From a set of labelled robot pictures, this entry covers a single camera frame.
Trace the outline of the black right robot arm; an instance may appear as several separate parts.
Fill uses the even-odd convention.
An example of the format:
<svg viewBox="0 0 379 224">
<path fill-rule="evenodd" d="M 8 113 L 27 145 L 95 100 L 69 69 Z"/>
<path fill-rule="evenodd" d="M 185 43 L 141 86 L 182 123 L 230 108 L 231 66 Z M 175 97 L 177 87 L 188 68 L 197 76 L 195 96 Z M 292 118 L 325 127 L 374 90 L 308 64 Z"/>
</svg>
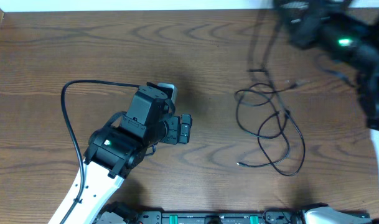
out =
<svg viewBox="0 0 379 224">
<path fill-rule="evenodd" d="M 357 98 L 366 114 L 379 171 L 379 17 L 372 25 L 362 22 L 347 14 L 349 4 L 350 1 L 273 1 L 294 46 L 319 46 L 358 72 Z"/>
</svg>

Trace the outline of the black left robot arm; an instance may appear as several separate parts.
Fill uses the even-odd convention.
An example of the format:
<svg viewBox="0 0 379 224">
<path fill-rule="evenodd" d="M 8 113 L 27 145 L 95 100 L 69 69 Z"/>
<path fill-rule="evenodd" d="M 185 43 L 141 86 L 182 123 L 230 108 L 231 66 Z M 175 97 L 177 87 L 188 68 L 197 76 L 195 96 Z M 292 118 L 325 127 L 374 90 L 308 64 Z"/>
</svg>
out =
<svg viewBox="0 0 379 224">
<path fill-rule="evenodd" d="M 50 219 L 51 223 L 93 223 L 129 173 L 156 144 L 187 144 L 193 119 L 175 115 L 177 88 L 170 83 L 135 85 L 129 109 L 115 113 L 88 140 L 81 152 L 68 118 L 65 94 L 62 114 L 78 157 L 79 170 L 67 195 Z"/>
</svg>

